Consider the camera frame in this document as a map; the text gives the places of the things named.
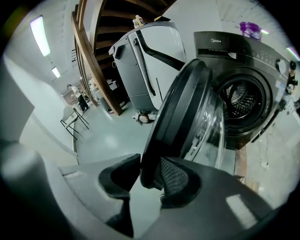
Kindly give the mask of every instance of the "black pants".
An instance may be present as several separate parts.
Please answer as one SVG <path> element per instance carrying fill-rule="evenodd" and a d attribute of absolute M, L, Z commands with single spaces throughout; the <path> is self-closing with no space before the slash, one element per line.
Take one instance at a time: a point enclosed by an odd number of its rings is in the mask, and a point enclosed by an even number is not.
<path fill-rule="evenodd" d="M 86 103 L 82 95 L 78 97 L 78 102 L 82 111 L 89 108 L 88 104 Z"/>

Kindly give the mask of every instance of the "fluorescent light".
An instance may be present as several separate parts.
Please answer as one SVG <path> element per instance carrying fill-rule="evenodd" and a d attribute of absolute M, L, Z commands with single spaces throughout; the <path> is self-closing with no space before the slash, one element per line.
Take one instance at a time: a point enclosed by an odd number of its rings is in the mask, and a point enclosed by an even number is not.
<path fill-rule="evenodd" d="M 33 36 L 37 42 L 39 49 L 42 52 L 42 55 L 45 57 L 50 54 L 50 48 L 47 42 L 43 16 L 39 16 L 30 23 L 30 27 L 33 33 Z"/>
<path fill-rule="evenodd" d="M 264 34 L 269 34 L 269 32 L 264 30 L 264 29 L 262 29 L 261 32 L 264 33 Z"/>
<path fill-rule="evenodd" d="M 55 75 L 57 78 L 60 77 L 60 73 L 58 72 L 58 70 L 57 70 L 56 67 L 52 68 L 51 70 L 53 71 L 54 75 Z"/>
<path fill-rule="evenodd" d="M 294 55 L 294 57 L 295 57 L 298 61 L 300 61 L 300 59 L 299 59 L 299 57 L 297 56 L 297 54 L 296 54 L 290 47 L 287 47 L 287 50 L 288 50 L 292 55 Z"/>

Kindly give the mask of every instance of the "purple container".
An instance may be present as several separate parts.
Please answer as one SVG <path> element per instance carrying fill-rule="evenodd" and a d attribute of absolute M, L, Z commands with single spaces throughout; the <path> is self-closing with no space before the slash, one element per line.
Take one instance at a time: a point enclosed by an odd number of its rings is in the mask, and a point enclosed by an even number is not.
<path fill-rule="evenodd" d="M 252 22 L 241 22 L 240 30 L 242 31 L 243 36 L 252 38 L 259 42 L 262 41 L 261 28 Z"/>

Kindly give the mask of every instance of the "ceiling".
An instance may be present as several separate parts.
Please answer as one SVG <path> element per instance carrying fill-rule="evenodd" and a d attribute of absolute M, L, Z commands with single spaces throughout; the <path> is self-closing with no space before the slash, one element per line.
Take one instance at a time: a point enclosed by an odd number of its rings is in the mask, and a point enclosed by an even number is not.
<path fill-rule="evenodd" d="M 68 83 L 79 82 L 80 73 L 74 59 L 74 35 L 71 12 L 79 0 L 46 0 L 36 6 L 15 31 L 6 54 L 12 60 L 40 80 L 50 84 L 59 93 L 66 92 Z M 51 53 L 43 57 L 33 37 L 30 22 L 43 15 L 45 33 Z M 51 69 L 57 67 L 60 78 Z"/>
<path fill-rule="evenodd" d="M 262 42 L 280 52 L 289 60 L 296 60 L 286 48 L 291 41 L 277 20 L 257 0 L 216 0 L 223 31 L 241 34 L 240 22 L 252 22 L 267 30 Z"/>

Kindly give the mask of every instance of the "midea logo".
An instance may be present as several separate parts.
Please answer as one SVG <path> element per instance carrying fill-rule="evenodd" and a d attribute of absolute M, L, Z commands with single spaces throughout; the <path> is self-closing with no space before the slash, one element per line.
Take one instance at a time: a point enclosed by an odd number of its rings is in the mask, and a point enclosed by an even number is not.
<path fill-rule="evenodd" d="M 212 38 L 212 39 L 211 39 L 211 42 L 212 42 L 212 43 L 220 43 L 221 41 Z"/>

